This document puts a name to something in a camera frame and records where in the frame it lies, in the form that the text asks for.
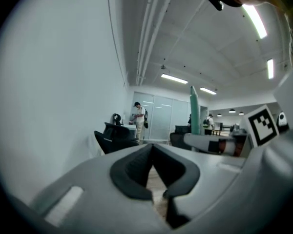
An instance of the ceiling pipe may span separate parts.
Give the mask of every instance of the ceiling pipe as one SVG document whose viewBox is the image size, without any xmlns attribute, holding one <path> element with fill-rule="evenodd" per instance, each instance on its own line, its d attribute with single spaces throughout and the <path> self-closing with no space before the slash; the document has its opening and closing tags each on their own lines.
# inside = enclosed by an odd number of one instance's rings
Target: ceiling pipe
<svg viewBox="0 0 293 234">
<path fill-rule="evenodd" d="M 143 59 L 145 57 L 145 52 L 146 52 L 146 48 L 147 48 L 147 42 L 148 42 L 148 38 L 149 38 L 149 35 L 150 35 L 150 32 L 151 32 L 151 25 L 152 25 L 153 20 L 154 20 L 154 15 L 155 15 L 157 4 L 158 4 L 158 0 L 153 0 L 150 15 L 149 15 L 148 20 L 147 20 L 146 33 L 144 35 L 144 40 L 143 40 L 143 44 L 142 44 L 142 51 L 141 51 L 140 59 L 138 60 L 139 66 L 138 66 L 138 75 L 137 75 L 137 78 L 136 78 L 136 85 L 139 85 L 139 79 L 140 79 L 140 76 L 141 76 L 142 63 L 143 63 Z"/>
<path fill-rule="evenodd" d="M 153 35 L 152 35 L 152 38 L 151 38 L 151 42 L 150 42 L 150 45 L 148 47 L 148 50 L 147 50 L 147 54 L 146 54 L 146 60 L 144 62 L 144 67 L 143 67 L 143 70 L 142 70 L 142 77 L 141 77 L 141 80 L 140 80 L 140 86 L 142 85 L 142 82 L 143 82 L 143 79 L 145 77 L 145 74 L 146 74 L 146 70 L 147 70 L 147 65 L 148 65 L 148 61 L 150 59 L 150 56 L 151 56 L 151 53 L 152 53 L 152 49 L 153 49 L 153 46 L 154 46 L 154 43 L 155 43 L 155 40 L 156 40 L 156 37 L 157 37 L 157 34 L 159 32 L 159 29 L 160 29 L 160 26 L 162 24 L 162 21 L 164 19 L 164 15 L 167 11 L 167 8 L 169 6 L 169 3 L 170 3 L 171 0 L 165 0 L 164 2 L 164 5 L 163 7 L 161 8 L 161 11 L 160 11 L 160 14 L 159 14 L 159 17 L 157 19 L 157 22 L 156 22 L 156 27 L 154 29 L 154 32 L 153 32 Z"/>
<path fill-rule="evenodd" d="M 148 22 L 148 18 L 150 15 L 150 8 L 152 5 L 153 0 L 147 0 L 146 4 L 146 12 L 143 18 L 143 23 L 142 23 L 142 29 L 141 29 L 141 35 L 140 35 L 140 42 L 139 42 L 139 51 L 138 51 L 138 64 L 137 64 L 137 75 L 136 75 L 136 85 L 138 84 L 138 79 L 139 79 L 139 65 L 140 65 L 140 57 L 141 57 L 141 48 L 142 48 L 142 43 L 144 41 L 144 36 L 145 36 L 145 31 L 146 31 L 146 24 Z"/>
</svg>

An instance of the backpack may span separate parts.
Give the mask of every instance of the backpack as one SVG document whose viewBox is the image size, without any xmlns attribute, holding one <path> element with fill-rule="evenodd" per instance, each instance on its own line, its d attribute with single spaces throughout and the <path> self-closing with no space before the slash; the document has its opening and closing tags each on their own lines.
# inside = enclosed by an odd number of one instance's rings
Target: backpack
<svg viewBox="0 0 293 234">
<path fill-rule="evenodd" d="M 204 128 L 208 128 L 209 125 L 210 125 L 209 119 L 206 118 L 206 119 L 203 121 L 203 127 L 204 127 Z"/>
<path fill-rule="evenodd" d="M 147 122 L 147 110 L 146 110 L 146 113 L 145 113 L 145 121 L 143 122 L 145 128 L 148 128 L 148 122 Z"/>
</svg>

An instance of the white shirt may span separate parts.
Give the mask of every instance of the white shirt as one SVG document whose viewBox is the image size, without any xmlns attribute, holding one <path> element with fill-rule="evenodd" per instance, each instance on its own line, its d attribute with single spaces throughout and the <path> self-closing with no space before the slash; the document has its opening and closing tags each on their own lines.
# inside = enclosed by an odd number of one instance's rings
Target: white shirt
<svg viewBox="0 0 293 234">
<path fill-rule="evenodd" d="M 208 130 L 213 130 L 213 125 L 214 125 L 214 120 L 212 117 L 207 117 L 209 119 L 209 127 L 207 128 Z"/>
<path fill-rule="evenodd" d="M 141 117 L 137 117 L 136 122 L 137 123 L 142 123 L 145 120 L 145 114 L 146 114 L 146 110 L 144 107 L 140 107 L 140 109 L 137 110 L 139 115 L 143 114 L 143 116 Z"/>
</svg>

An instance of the black office chair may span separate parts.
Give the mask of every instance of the black office chair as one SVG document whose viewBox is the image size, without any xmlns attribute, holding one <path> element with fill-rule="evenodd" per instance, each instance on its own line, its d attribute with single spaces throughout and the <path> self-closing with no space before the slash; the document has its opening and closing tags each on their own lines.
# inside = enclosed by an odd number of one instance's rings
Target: black office chair
<svg viewBox="0 0 293 234">
<path fill-rule="evenodd" d="M 113 125 L 110 123 L 105 122 L 105 129 L 103 134 L 108 139 L 123 139 L 123 140 L 137 140 L 136 138 L 132 137 L 130 134 L 130 130 L 123 126 Z"/>
<path fill-rule="evenodd" d="M 94 131 L 94 136 L 96 137 L 97 142 L 99 143 L 105 154 L 109 154 L 132 146 L 138 146 L 137 142 L 131 140 L 118 138 L 114 138 L 113 140 L 111 140 L 106 135 L 98 131 Z"/>
</svg>

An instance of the ceiling light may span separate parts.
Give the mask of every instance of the ceiling light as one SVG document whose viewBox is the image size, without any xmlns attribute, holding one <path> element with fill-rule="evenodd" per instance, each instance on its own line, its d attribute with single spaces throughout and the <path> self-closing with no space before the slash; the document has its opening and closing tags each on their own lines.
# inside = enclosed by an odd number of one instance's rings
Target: ceiling light
<svg viewBox="0 0 293 234">
<path fill-rule="evenodd" d="M 268 78 L 272 79 L 274 76 L 273 59 L 270 59 L 267 61 L 267 67 L 268 67 Z"/>
<path fill-rule="evenodd" d="M 265 29 L 265 26 L 258 14 L 258 12 L 256 11 L 255 7 L 253 5 L 245 5 L 243 4 L 242 5 L 243 8 L 245 9 L 245 11 L 248 13 L 249 17 L 251 18 L 258 34 L 259 34 L 259 37 L 262 39 L 264 37 L 267 36 L 267 32 L 266 32 L 266 29 Z"/>
<path fill-rule="evenodd" d="M 177 82 L 181 82 L 183 84 L 187 84 L 188 83 L 186 80 L 182 80 L 182 79 L 176 78 L 174 76 L 169 76 L 169 75 L 162 74 L 162 77 L 163 78 L 166 78 L 166 79 L 174 80 L 174 81 L 177 81 Z"/>
<path fill-rule="evenodd" d="M 200 90 L 202 90 L 202 91 L 204 91 L 204 92 L 207 92 L 207 93 L 210 93 L 210 94 L 212 94 L 212 95 L 216 95 L 215 92 L 213 92 L 213 91 L 211 91 L 211 90 L 209 90 L 209 89 L 207 89 L 207 88 L 200 88 Z"/>
</svg>

